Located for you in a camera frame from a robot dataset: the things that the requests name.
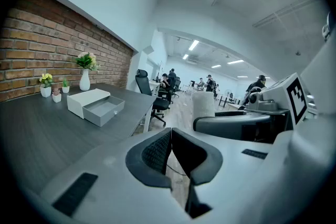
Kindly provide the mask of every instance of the person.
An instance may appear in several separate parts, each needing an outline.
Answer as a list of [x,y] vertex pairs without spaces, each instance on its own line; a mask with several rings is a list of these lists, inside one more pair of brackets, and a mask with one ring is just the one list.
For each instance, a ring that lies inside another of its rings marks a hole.
[[172,70],[171,71],[169,71],[169,74],[168,74],[168,77],[174,77],[174,79],[176,79],[176,74],[175,74],[175,69],[174,68],[172,68]]
[[266,77],[264,75],[260,75],[258,80],[250,84],[250,86],[246,89],[242,105],[245,106],[249,102],[249,97],[251,93],[260,92],[262,88],[265,88],[266,87],[265,84],[266,84]]
[[200,82],[197,84],[197,89],[203,88],[204,84],[203,78],[200,78]]
[[170,86],[171,83],[172,83],[172,79],[169,78],[166,73],[162,74],[162,81],[160,83],[159,91],[163,91],[167,93],[159,92],[159,97],[162,97],[163,94],[166,94],[169,104],[172,101],[172,95],[173,95],[173,89]]
[[215,100],[217,100],[217,95],[218,95],[217,92],[219,92],[219,84],[217,84],[217,87],[214,89],[214,99],[215,99]]
[[213,92],[215,88],[214,80],[212,79],[211,75],[208,75],[208,81],[205,83],[206,91]]

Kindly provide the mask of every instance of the office desk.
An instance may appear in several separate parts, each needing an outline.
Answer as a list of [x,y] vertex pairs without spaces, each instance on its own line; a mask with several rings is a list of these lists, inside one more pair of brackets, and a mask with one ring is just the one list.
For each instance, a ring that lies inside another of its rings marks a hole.
[[230,103],[228,104],[228,106],[229,109],[227,111],[236,111],[241,107],[240,104],[230,104]]
[[160,88],[160,83],[155,82],[153,80],[149,81],[149,86],[151,90],[153,91],[153,95],[158,95],[159,94],[159,88]]
[[145,114],[149,123],[156,97],[103,83],[92,84],[90,90],[95,88],[125,100],[124,109],[103,127],[67,109],[67,95],[81,92],[79,87],[62,93],[59,103],[38,93],[0,104],[0,138],[5,154],[18,180],[36,193],[98,145],[131,136]]
[[193,94],[194,92],[203,92],[204,91],[203,89],[198,90],[196,87],[191,87],[191,86],[188,86],[188,85],[183,85],[183,90],[187,94]]

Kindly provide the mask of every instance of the floor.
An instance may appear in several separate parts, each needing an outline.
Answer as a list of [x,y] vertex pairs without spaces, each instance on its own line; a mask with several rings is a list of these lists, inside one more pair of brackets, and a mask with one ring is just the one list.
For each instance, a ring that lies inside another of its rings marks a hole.
[[[177,127],[192,130],[193,104],[191,95],[184,92],[179,92],[178,94],[180,97],[173,97],[172,99],[174,103],[171,104],[171,109],[162,112],[164,113],[163,119],[166,121],[166,127]],[[227,111],[227,105],[223,109],[223,101],[220,106],[219,100],[214,100],[214,102],[216,112]],[[149,131],[157,130],[162,127],[163,123],[153,118],[149,125]],[[133,135],[141,135],[142,132],[143,125],[139,125]],[[190,180],[185,175],[173,152],[171,152],[168,158],[166,176],[168,176],[172,181],[173,197],[184,208],[188,197]]]

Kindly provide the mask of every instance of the white vase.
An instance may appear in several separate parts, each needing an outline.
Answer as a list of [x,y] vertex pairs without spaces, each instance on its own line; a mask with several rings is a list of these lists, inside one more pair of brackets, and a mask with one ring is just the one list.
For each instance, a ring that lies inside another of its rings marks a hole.
[[83,69],[83,75],[79,82],[79,88],[82,91],[90,89],[89,69]]
[[49,97],[51,95],[51,87],[40,87],[40,90],[43,97]]
[[52,95],[52,99],[55,103],[58,103],[61,101],[62,98],[62,94],[58,94],[58,95]]
[[70,89],[70,86],[68,86],[68,87],[62,87],[62,92],[63,93],[68,93],[69,89]]

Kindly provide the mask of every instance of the red brick wall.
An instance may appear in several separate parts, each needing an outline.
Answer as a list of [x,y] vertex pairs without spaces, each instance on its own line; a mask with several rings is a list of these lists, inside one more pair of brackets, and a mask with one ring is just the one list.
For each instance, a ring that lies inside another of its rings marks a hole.
[[39,92],[42,73],[58,87],[63,77],[77,86],[82,70],[75,57],[82,51],[100,65],[89,72],[91,83],[126,87],[132,49],[56,0],[19,0],[1,31],[0,102]]

